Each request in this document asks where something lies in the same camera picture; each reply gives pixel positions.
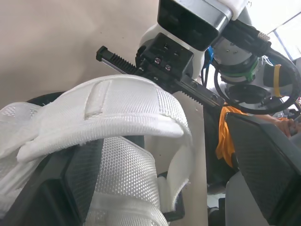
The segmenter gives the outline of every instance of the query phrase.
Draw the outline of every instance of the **black cable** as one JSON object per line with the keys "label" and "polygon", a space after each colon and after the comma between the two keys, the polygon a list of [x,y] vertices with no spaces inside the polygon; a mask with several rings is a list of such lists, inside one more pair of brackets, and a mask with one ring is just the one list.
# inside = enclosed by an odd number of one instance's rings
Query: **black cable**
{"label": "black cable", "polygon": [[204,71],[203,69],[201,70],[201,80],[202,80],[202,85],[204,85]]}
{"label": "black cable", "polygon": [[218,72],[219,72],[219,68],[218,68],[218,64],[215,62],[215,73],[214,73],[214,86],[218,92],[218,94],[225,99],[225,101],[241,110],[242,112],[245,113],[250,113],[250,114],[272,114],[272,113],[276,113],[276,112],[280,112],[283,111],[285,109],[287,109],[288,107],[290,107],[291,105],[293,105],[295,103],[295,101],[298,99],[299,97],[299,93],[300,93],[300,87],[301,87],[301,76],[298,72],[298,69],[296,68],[296,66],[287,58],[285,58],[283,55],[281,55],[280,53],[278,53],[277,51],[273,50],[273,49],[269,49],[268,53],[266,54],[266,56],[270,57],[271,59],[277,61],[279,64],[281,64],[283,67],[286,67],[289,71],[288,75],[291,77],[292,80],[292,93],[290,95],[290,97],[288,98],[287,101],[285,101],[284,103],[280,104],[279,106],[276,106],[272,109],[262,109],[262,110],[256,110],[256,109],[250,109],[250,108],[246,108],[243,106],[240,106],[238,103],[233,102],[232,100],[230,100],[221,90],[219,84],[218,84]]}
{"label": "black cable", "polygon": [[205,72],[205,83],[204,83],[204,86],[205,86],[205,87],[207,87],[208,74],[209,74],[209,67],[206,68],[206,72]]}

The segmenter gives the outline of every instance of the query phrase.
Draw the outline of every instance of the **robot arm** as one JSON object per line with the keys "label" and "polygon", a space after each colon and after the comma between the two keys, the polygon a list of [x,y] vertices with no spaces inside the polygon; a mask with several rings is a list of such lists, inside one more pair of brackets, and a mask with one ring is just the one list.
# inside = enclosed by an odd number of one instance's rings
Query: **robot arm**
{"label": "robot arm", "polygon": [[[96,58],[121,73],[148,78],[170,93],[182,91],[210,107],[221,107],[225,100],[246,113],[282,111],[299,96],[300,74],[292,62],[270,48],[266,35],[247,25],[250,20],[243,10],[246,4],[246,0],[161,0],[158,24],[142,37],[136,66],[105,47],[99,49]],[[239,15],[244,23],[236,20]],[[211,45],[215,86],[224,100],[194,81]],[[272,66],[267,57],[281,66]],[[217,82],[218,72],[227,83],[225,94]],[[282,95],[290,98],[273,109],[239,105],[263,103]]]}

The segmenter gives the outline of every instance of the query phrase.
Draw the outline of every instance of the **black plastic panel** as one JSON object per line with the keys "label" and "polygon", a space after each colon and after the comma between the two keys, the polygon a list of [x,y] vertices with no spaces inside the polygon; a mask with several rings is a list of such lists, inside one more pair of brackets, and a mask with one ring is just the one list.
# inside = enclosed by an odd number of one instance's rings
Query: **black plastic panel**
{"label": "black plastic panel", "polygon": [[275,125],[229,113],[226,118],[239,168],[270,225],[300,225],[301,150]]}
{"label": "black plastic panel", "polygon": [[205,51],[218,31],[173,0],[160,0],[158,24],[199,51]]}
{"label": "black plastic panel", "polygon": [[47,156],[1,226],[82,226],[94,193],[103,139]]}

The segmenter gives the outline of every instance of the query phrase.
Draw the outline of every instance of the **white strap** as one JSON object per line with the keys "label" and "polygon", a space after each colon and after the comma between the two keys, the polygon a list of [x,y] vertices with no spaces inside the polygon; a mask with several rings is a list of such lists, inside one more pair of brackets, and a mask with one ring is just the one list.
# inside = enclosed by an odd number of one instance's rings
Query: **white strap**
{"label": "white strap", "polygon": [[168,226],[162,212],[156,206],[136,198],[95,192],[91,201],[90,210],[107,211],[107,226],[127,226],[131,223],[129,220],[131,218],[143,218],[146,219],[145,222],[153,222],[158,226]]}
{"label": "white strap", "polygon": [[18,161],[29,162],[73,145],[128,135],[185,135],[186,144],[172,159],[164,183],[169,198],[161,203],[164,209],[174,210],[193,169],[191,134],[180,103],[147,79],[106,76],[69,90],[42,107],[2,152],[21,146]]}

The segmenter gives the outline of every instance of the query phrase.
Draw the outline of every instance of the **white mesh fabric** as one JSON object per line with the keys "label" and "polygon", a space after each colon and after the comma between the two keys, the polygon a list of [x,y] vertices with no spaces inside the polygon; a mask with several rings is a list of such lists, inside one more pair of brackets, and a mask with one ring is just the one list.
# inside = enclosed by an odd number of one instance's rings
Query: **white mesh fabric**
{"label": "white mesh fabric", "polygon": [[18,163],[18,149],[6,152],[5,145],[39,109],[39,106],[29,103],[13,103],[0,110],[0,218],[14,203],[39,163]]}
{"label": "white mesh fabric", "polygon": [[94,200],[85,226],[157,225],[152,218],[131,211],[124,213],[108,209],[106,202],[97,199],[100,196],[110,203],[118,202],[119,198],[124,204],[141,200],[153,206],[153,211],[159,211],[157,173],[152,155],[123,137],[104,140]]}
{"label": "white mesh fabric", "polygon": [[160,209],[154,158],[125,138],[105,139],[95,191],[135,197]]}
{"label": "white mesh fabric", "polygon": [[40,109],[39,106],[29,103],[13,103],[0,110],[0,159],[10,155],[17,148],[10,148],[10,142],[17,143],[17,133],[26,127],[31,117]]}
{"label": "white mesh fabric", "polygon": [[[33,124],[39,124],[37,137],[21,147],[17,158],[31,161],[104,137],[181,137],[183,126],[187,126],[183,123],[186,121],[183,110],[180,104],[174,104],[177,100],[172,96],[172,106],[167,106],[171,103],[169,101],[160,102],[158,89],[161,88],[153,82],[133,75],[106,76],[85,82],[43,107],[42,119],[33,121]],[[180,108],[177,110],[179,114],[167,113],[165,116],[164,109],[171,111],[174,107]],[[19,137],[14,139],[17,143],[20,140]]]}
{"label": "white mesh fabric", "polygon": [[[112,211],[101,204],[115,203],[115,208],[127,204],[137,216],[166,225],[159,210],[162,203],[154,159],[147,151],[119,136],[181,137],[183,134],[186,146],[173,158],[166,183],[161,183],[166,194],[162,199],[164,209],[173,210],[176,197],[193,168],[191,134],[179,102],[147,79],[132,75],[106,76],[73,88],[42,107],[12,136],[3,152],[21,147],[17,158],[24,165],[30,165],[46,154],[105,138],[103,162],[95,188],[99,196],[89,213],[91,221],[101,225],[103,217],[110,216],[108,211]],[[13,185],[17,189],[18,184],[14,182]]]}

